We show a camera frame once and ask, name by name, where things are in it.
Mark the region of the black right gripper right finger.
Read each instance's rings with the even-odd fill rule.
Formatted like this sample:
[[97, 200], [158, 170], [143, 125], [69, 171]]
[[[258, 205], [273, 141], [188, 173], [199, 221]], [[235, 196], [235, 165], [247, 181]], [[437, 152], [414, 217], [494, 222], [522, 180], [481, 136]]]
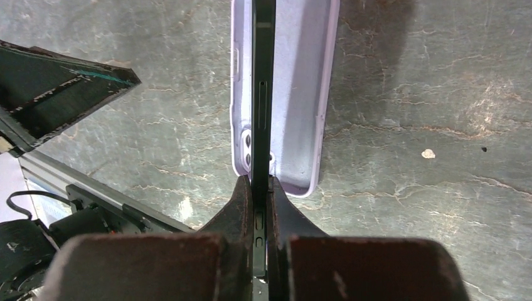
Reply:
[[270, 178], [270, 300], [468, 300], [459, 268], [425, 238], [331, 236]]

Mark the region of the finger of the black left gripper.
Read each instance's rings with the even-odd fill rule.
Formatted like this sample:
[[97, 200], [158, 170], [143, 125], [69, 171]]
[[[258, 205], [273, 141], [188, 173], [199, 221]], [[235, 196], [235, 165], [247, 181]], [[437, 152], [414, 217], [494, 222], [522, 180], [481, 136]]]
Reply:
[[1, 42], [1, 153], [31, 152], [141, 84], [130, 68]]

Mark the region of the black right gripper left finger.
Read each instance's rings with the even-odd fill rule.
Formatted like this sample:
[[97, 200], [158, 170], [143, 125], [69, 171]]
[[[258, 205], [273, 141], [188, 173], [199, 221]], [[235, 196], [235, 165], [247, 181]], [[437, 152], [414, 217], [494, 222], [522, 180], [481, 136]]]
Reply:
[[194, 233], [86, 234], [55, 255], [43, 300], [251, 300], [249, 180]]

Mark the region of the lilac phone case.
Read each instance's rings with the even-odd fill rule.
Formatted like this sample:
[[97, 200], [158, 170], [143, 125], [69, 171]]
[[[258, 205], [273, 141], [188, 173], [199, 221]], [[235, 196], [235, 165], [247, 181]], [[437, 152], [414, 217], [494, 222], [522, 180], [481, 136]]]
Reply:
[[[319, 181], [339, 1], [278, 1], [270, 173], [286, 194], [308, 197]], [[231, 4], [231, 153], [239, 176], [251, 167], [252, 4]]]

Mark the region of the black smartphone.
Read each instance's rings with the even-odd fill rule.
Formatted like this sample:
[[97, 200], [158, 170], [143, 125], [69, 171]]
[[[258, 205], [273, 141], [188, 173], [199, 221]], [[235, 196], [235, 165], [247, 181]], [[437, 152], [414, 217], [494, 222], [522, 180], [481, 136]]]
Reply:
[[275, 1], [252, 1], [252, 149], [253, 276], [269, 282], [267, 200], [274, 77]]

